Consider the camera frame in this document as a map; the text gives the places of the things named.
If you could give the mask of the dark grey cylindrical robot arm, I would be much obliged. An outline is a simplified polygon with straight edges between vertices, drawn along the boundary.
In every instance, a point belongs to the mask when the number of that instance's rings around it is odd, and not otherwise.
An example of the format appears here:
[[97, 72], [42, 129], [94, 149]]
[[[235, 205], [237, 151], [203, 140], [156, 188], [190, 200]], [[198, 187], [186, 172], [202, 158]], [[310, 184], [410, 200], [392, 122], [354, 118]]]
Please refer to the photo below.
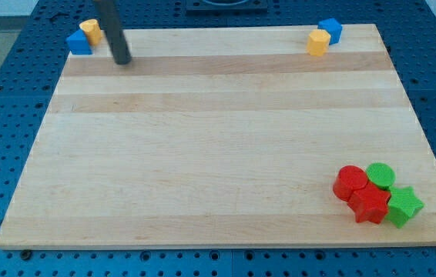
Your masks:
[[127, 65], [132, 61], [129, 46], [122, 29], [119, 12], [114, 0], [93, 0], [109, 49], [117, 65]]

